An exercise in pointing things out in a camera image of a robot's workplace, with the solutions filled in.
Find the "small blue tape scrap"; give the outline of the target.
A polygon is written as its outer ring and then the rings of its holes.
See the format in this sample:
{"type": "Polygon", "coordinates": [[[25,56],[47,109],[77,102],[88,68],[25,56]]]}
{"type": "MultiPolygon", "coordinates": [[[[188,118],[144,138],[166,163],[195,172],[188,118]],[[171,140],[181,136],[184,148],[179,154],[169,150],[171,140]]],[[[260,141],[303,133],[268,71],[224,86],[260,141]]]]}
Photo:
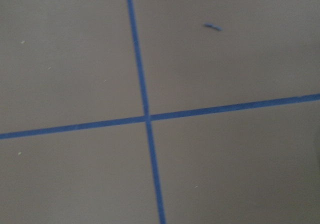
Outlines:
{"type": "Polygon", "coordinates": [[[210,28],[210,29],[216,30],[218,32],[221,32],[223,30],[220,26],[217,26],[217,25],[212,24],[212,23],[204,23],[203,26],[206,27],[206,28],[210,28]]]}

